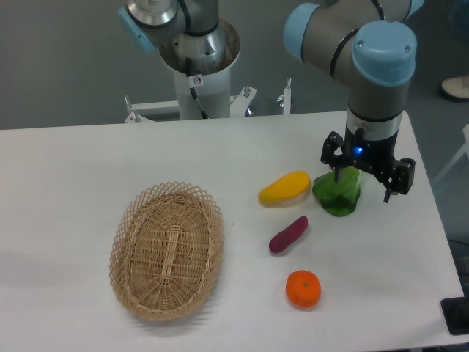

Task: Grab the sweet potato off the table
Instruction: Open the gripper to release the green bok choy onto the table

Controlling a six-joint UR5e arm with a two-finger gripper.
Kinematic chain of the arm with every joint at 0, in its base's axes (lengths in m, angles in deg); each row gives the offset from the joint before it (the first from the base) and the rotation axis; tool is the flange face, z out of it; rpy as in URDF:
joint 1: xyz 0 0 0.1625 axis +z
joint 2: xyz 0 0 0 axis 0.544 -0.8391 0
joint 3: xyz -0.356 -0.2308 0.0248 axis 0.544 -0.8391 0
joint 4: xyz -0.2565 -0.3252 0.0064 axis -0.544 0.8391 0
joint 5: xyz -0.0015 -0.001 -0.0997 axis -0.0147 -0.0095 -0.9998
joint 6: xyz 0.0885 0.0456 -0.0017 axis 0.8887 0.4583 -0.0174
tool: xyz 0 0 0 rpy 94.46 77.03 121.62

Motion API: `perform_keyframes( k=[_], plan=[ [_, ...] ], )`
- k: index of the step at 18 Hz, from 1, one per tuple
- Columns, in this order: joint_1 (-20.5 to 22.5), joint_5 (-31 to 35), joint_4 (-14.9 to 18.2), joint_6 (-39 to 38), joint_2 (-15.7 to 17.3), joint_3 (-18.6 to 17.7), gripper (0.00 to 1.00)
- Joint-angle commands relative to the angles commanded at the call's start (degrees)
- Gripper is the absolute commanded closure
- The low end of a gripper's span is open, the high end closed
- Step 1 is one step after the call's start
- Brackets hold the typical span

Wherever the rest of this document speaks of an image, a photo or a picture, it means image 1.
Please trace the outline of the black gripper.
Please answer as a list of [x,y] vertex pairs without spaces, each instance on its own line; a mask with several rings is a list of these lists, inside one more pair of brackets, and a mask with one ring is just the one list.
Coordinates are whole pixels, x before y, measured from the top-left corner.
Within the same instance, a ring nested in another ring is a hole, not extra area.
[[337,132],[330,132],[323,143],[320,161],[327,164],[333,172],[333,180],[341,180],[342,170],[354,166],[359,170],[374,175],[385,183],[384,203],[388,203],[392,195],[407,195],[410,191],[416,170],[416,162],[412,158],[394,158],[394,148],[398,133],[381,140],[355,140],[355,134],[345,129],[345,138]]

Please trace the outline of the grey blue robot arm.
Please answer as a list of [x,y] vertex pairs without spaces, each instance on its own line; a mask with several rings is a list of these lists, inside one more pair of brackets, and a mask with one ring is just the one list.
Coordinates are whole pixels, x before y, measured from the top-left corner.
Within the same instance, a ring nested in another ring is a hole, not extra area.
[[[415,161],[397,160],[394,147],[417,40],[405,21],[420,1],[305,3],[289,15],[286,50],[349,91],[344,135],[330,133],[321,162],[336,175],[348,167],[382,183],[387,196],[406,194]],[[142,51],[158,50],[173,73],[182,120],[243,116],[230,95],[230,70],[240,53],[236,30],[219,15],[216,1],[127,1],[122,27]]]

